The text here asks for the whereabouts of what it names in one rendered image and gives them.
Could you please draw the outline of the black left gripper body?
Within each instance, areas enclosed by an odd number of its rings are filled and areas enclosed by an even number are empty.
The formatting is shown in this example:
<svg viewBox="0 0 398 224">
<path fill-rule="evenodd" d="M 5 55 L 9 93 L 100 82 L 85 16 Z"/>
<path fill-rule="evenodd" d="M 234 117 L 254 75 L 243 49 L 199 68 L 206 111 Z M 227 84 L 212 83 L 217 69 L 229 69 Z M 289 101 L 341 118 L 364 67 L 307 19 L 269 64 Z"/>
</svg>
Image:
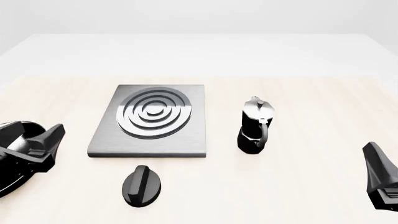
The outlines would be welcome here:
<svg viewBox="0 0 398 224">
<path fill-rule="evenodd" d="M 25 184 L 35 173 L 46 172 L 47 153 L 28 154 L 0 147 L 0 198 Z"/>
</svg>

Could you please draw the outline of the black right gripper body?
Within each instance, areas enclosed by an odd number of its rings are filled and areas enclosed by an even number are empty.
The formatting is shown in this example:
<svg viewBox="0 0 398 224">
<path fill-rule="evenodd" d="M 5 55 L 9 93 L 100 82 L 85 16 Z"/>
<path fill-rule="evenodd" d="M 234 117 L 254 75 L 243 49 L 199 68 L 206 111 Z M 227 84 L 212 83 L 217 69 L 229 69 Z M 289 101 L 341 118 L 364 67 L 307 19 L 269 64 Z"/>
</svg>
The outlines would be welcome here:
<svg viewBox="0 0 398 224">
<path fill-rule="evenodd" d="M 368 188 L 367 194 L 376 210 L 398 212 L 398 182 Z"/>
</svg>

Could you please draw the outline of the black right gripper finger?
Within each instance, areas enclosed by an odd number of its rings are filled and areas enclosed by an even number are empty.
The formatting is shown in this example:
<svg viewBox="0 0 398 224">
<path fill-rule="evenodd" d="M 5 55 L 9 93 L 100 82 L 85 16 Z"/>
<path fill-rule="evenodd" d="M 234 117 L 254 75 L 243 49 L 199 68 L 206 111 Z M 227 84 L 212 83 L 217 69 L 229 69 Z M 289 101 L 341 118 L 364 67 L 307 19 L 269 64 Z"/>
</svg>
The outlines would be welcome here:
<svg viewBox="0 0 398 224">
<path fill-rule="evenodd" d="M 373 141 L 363 147 L 366 162 L 368 184 L 367 193 L 380 189 L 398 189 L 398 167 L 386 156 L 384 151 Z"/>
</svg>

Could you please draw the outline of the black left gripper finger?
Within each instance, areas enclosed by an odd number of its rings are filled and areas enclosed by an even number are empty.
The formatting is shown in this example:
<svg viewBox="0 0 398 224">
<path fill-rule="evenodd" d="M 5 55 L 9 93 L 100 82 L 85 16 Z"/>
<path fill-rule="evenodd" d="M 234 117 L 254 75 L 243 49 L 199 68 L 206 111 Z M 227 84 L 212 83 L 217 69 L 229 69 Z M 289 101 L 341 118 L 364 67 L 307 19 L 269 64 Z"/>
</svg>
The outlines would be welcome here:
<svg viewBox="0 0 398 224">
<path fill-rule="evenodd" d="M 32 159 L 33 173 L 46 173 L 55 165 L 55 158 L 61 140 L 65 135 L 65 129 L 62 124 L 56 124 L 46 132 L 29 138 L 30 149 L 28 156 Z"/>
<path fill-rule="evenodd" d="M 17 125 L 17 129 L 11 128 L 11 131 L 16 131 L 15 134 L 5 134 L 1 130 L 9 124 L 11 122 L 0 124 L 0 147 L 12 151 L 28 151 L 30 146 L 27 139 L 34 138 L 45 132 L 45 128 L 40 124 L 31 121 L 21 121 L 21 124 Z"/>
</svg>

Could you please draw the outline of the grey stove plate with rings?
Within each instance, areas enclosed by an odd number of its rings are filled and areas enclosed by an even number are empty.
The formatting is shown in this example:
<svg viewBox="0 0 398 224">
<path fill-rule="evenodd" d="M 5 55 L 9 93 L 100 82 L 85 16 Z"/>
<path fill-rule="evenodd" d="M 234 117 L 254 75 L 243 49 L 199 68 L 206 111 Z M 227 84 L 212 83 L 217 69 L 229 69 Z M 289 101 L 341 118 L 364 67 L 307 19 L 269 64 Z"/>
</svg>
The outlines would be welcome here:
<svg viewBox="0 0 398 224">
<path fill-rule="evenodd" d="M 204 158 L 204 85 L 118 85 L 87 154 Z"/>
</svg>

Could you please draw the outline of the round black stove knob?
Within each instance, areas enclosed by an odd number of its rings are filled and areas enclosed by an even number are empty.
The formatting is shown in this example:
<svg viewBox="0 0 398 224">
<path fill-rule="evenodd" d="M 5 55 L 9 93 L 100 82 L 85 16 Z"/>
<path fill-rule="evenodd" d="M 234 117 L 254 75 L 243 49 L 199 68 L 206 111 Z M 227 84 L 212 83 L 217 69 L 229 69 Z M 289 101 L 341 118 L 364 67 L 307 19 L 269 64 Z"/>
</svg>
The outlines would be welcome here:
<svg viewBox="0 0 398 224">
<path fill-rule="evenodd" d="M 131 207 L 141 208 L 153 203 L 161 192 L 160 177 L 148 166 L 137 166 L 123 182 L 122 196 Z"/>
</svg>

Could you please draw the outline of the black moka pot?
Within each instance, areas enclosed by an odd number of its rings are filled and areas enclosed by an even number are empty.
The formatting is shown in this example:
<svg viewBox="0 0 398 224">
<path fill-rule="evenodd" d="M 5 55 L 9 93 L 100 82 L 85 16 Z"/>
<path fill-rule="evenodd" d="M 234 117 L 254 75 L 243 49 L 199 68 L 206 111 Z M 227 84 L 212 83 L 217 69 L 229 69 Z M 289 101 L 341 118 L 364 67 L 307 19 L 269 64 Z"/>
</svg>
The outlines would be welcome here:
<svg viewBox="0 0 398 224">
<path fill-rule="evenodd" d="M 269 137 L 269 126 L 274 118 L 275 109 L 257 96 L 245 102 L 242 111 L 241 128 L 237 144 L 246 154 L 259 154 Z"/>
</svg>

